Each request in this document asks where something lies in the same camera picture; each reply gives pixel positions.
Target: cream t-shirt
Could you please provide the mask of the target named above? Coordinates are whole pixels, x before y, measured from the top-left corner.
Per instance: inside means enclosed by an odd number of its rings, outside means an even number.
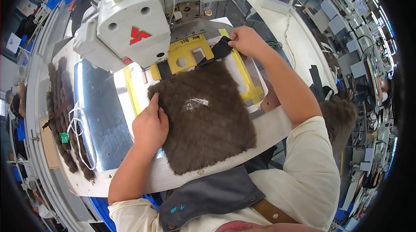
[[[324,119],[315,116],[292,130],[286,141],[283,170],[249,174],[266,199],[301,224],[327,231],[340,195],[340,174],[332,156]],[[159,213],[146,199],[126,200],[109,206],[117,232],[162,232]],[[222,224],[242,220],[271,223],[251,207],[223,215],[195,218],[180,232],[215,232]]]

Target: clear plastic tape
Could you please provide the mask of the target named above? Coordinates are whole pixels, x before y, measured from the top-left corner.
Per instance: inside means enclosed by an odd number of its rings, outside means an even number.
[[[189,99],[185,101],[185,109],[184,111],[187,110],[193,110],[196,107],[198,107],[199,105],[202,106],[208,106],[208,100],[207,99]]]

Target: red logo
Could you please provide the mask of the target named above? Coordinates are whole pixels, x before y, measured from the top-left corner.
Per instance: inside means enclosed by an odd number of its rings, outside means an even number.
[[[136,42],[139,42],[142,38],[148,38],[151,37],[152,35],[145,32],[145,31],[138,31],[138,28],[133,26],[132,27],[132,38],[130,40],[130,45],[135,44]]]

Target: green tag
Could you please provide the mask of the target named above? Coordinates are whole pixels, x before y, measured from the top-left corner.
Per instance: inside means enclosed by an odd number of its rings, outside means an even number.
[[[62,143],[68,143],[69,142],[69,138],[68,138],[68,133],[59,133],[61,135],[61,140]]]

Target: brown fur fabric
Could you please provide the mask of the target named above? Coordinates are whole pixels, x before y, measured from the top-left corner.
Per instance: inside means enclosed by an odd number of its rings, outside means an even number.
[[[75,157],[80,165],[80,169],[84,174],[84,177],[92,181],[95,177],[95,173],[88,169],[85,164],[81,161],[81,158],[78,153],[78,144],[76,143],[76,137],[72,130],[70,130],[68,136],[70,138],[69,143],[62,143],[59,133],[66,132],[70,124],[70,119],[68,117],[68,112],[74,108],[74,97],[72,94],[72,86],[70,82],[70,76],[68,72],[65,71],[67,64],[67,59],[62,57],[58,63],[58,70],[55,70],[53,63],[49,63],[49,80],[51,91],[47,93],[47,105],[48,105],[48,114],[52,115],[55,110],[57,110],[62,102],[69,100],[69,106],[64,110],[64,112],[52,123],[50,124],[50,129],[54,136],[55,142],[58,147],[58,151],[61,156],[64,158],[65,164],[69,167],[70,172],[74,173],[78,170],[74,159],[71,155],[71,148],[74,149]],[[81,155],[84,158],[84,161],[87,163],[87,156],[84,143],[80,137],[80,148]]]
[[[169,117],[169,134],[162,148],[177,175],[212,166],[255,147],[255,130],[224,62],[182,72],[150,86]],[[185,101],[207,99],[184,111]]]
[[[332,154],[338,156],[346,147],[357,120],[357,109],[349,99],[334,96],[319,103],[332,145]]]

